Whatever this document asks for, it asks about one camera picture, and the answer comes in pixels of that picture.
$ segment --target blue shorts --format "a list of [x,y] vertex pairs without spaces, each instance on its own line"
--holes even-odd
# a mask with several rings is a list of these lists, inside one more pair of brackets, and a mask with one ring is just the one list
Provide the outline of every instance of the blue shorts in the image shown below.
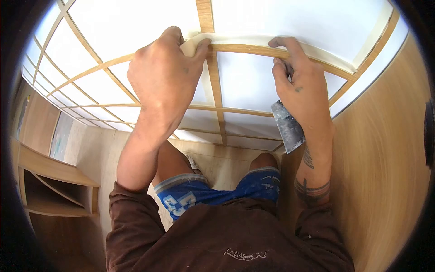
[[236,198],[265,198],[276,203],[280,179],[278,169],[267,166],[249,171],[234,191],[211,189],[207,178],[199,174],[168,178],[155,186],[154,190],[175,221],[197,203],[219,205]]

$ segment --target tattoo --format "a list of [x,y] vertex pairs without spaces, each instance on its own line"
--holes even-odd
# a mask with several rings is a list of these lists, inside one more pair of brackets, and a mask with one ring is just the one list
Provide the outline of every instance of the tattoo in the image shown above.
[[311,154],[310,154],[310,150],[308,149],[308,146],[305,147],[305,152],[304,152],[304,163],[311,169],[314,169],[314,165],[313,165],[313,159],[311,158]]
[[306,178],[304,178],[303,184],[299,183],[297,178],[294,178],[294,189],[298,198],[310,208],[319,205],[329,195],[329,183],[328,181],[319,188],[307,188]]

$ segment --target wooden grid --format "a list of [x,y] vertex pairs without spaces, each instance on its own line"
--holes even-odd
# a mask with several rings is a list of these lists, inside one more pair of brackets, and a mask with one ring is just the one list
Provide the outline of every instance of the wooden grid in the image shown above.
[[[110,61],[103,62],[102,59],[98,56],[98,54],[92,49],[92,47],[89,45],[89,43],[86,41],[80,30],[77,28],[74,21],[71,19],[68,9],[73,5],[75,0],[70,0],[67,4],[64,4],[61,0],[57,0],[57,4],[60,8],[60,13],[58,17],[56,18],[45,42],[43,45],[41,45],[36,37],[33,37],[34,41],[36,42],[37,46],[40,48],[41,53],[38,59],[38,62],[36,65],[33,64],[33,62],[30,60],[30,58],[26,55],[26,57],[29,59],[30,63],[35,68],[35,73],[33,74],[33,82],[32,85],[35,83],[38,83],[36,81],[36,75],[39,71],[39,65],[41,63],[41,60],[43,56],[45,56],[48,61],[67,79],[67,81],[63,84],[61,84],[59,87],[54,86],[42,73],[40,75],[50,84],[54,87],[54,90],[51,92],[48,92],[41,84],[39,84],[45,91],[47,91],[46,98],[49,98],[50,96],[53,97],[56,101],[60,103],[61,109],[73,109],[73,108],[81,108],[85,112],[87,112],[90,116],[93,116],[94,118],[85,118],[81,114],[75,112],[80,117],[77,117],[75,119],[79,120],[88,120],[90,122],[92,121],[101,121],[105,123],[107,126],[115,129],[113,126],[108,124],[107,122],[113,122],[113,123],[120,123],[120,124],[126,124],[130,128],[134,128],[132,125],[134,123],[129,123],[123,121],[121,118],[107,110],[105,107],[110,106],[141,106],[138,99],[119,81],[119,79],[112,73],[112,71],[109,69],[110,66],[120,64],[126,61],[130,61],[133,59],[134,54],[125,55]],[[197,5],[197,11],[198,11],[198,17],[200,21],[200,27],[201,31],[203,33],[206,32],[214,32],[214,26],[213,26],[213,14],[211,9],[211,0],[196,0]],[[358,78],[365,72],[365,70],[372,64],[373,60],[377,57],[379,52],[382,50],[382,48],[385,46],[386,42],[390,38],[397,22],[399,19],[399,12],[393,8],[393,12],[390,16],[390,19],[388,20],[388,23],[385,26],[385,29],[378,39],[377,43],[373,46],[372,50],[370,51],[369,55],[366,57],[364,62],[360,65],[360,67],[357,69],[357,71],[352,74],[349,72],[346,72],[340,68],[337,68],[333,65],[330,65],[328,63],[311,59],[312,61],[321,63],[326,72],[329,72],[331,74],[335,74],[341,78],[346,79],[346,83],[332,96],[332,98],[329,101],[329,105],[331,106],[334,104],[353,84]],[[66,22],[68,23],[69,27],[72,29],[73,33],[77,37],[77,39],[81,42],[83,47],[87,50],[87,52],[92,56],[92,58],[98,63],[97,66],[84,71],[80,73],[79,75],[69,78],[66,76],[66,74],[50,59],[50,57],[45,52],[48,43],[55,32],[57,26],[61,22],[61,20],[65,18]],[[257,116],[265,116],[265,117],[273,117],[273,114],[270,112],[263,112],[263,111],[254,111],[254,110],[247,110],[247,109],[239,109],[239,108],[227,108],[222,106],[222,98],[221,98],[221,87],[220,87],[220,79],[219,79],[219,70],[218,70],[218,59],[216,52],[235,52],[235,53],[248,53],[248,54],[257,54],[262,56],[268,56],[268,57],[279,57],[282,59],[288,58],[289,53],[286,50],[278,49],[278,48],[268,48],[263,46],[256,46],[256,45],[246,45],[246,44],[212,44],[209,46],[210,52],[207,55],[207,66],[210,74],[210,80],[211,80],[211,87],[212,87],[212,93],[213,93],[213,99],[215,106],[201,106],[201,105],[190,105],[189,109],[196,109],[196,110],[207,110],[207,111],[215,111],[217,113],[217,119],[219,122],[219,128],[220,131],[205,131],[205,130],[195,130],[195,129],[189,129],[189,128],[179,128],[180,130],[185,131],[192,131],[192,132],[204,132],[204,133],[211,133],[211,134],[220,134],[222,136],[222,143],[223,145],[227,145],[226,136],[237,136],[237,137],[246,137],[246,138],[256,138],[256,139],[264,139],[264,140],[274,140],[274,141],[281,141],[281,139],[274,139],[274,138],[265,138],[265,137],[257,137],[257,136],[249,136],[249,135],[237,135],[237,134],[229,134],[225,131],[225,120],[224,120],[224,112],[233,112],[233,113],[240,113],[240,114],[251,114],[251,115],[257,115]],[[129,97],[133,100],[134,104],[99,104],[97,103],[91,96],[89,96],[86,92],[84,92],[80,87],[78,87],[74,81],[84,77],[86,75],[89,75],[95,71],[103,70],[107,75],[114,81],[114,83]],[[66,96],[64,93],[60,91],[61,88],[67,86],[69,83],[71,83],[74,87],[76,87],[82,94],[84,94],[87,98],[89,98],[95,105],[78,105],[75,103],[72,99],[70,99],[68,96]],[[53,96],[53,93],[58,91],[60,94],[62,94],[66,99],[71,101],[73,106],[66,106],[64,103],[62,103],[59,99]],[[112,120],[101,120],[97,118],[95,115],[90,113],[86,110],[87,107],[100,107],[103,110],[105,110],[107,113],[112,115],[114,118],[117,119],[117,121]],[[275,148],[275,150],[282,147],[282,143]]]

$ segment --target person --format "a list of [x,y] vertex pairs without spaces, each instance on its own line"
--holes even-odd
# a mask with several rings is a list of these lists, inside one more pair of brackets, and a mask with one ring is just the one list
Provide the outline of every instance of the person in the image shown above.
[[[301,213],[292,234],[277,219],[280,174],[272,155],[253,160],[234,191],[217,191],[167,141],[192,101],[211,42],[202,40],[187,57],[183,41],[179,28],[166,29],[134,54],[127,72],[142,109],[110,193],[108,271],[353,271],[329,203],[335,128],[322,66],[292,37],[269,42],[290,53],[273,60],[272,73],[306,137],[294,181]],[[151,183],[174,219],[167,232],[147,194]]]

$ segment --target brown sweatshirt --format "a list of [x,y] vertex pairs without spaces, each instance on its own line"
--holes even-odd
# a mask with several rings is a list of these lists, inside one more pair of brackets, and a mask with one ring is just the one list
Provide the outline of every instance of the brown sweatshirt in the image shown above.
[[196,204],[165,233],[154,199],[115,182],[110,216],[108,271],[354,271],[330,204],[304,210],[295,234],[258,198]]

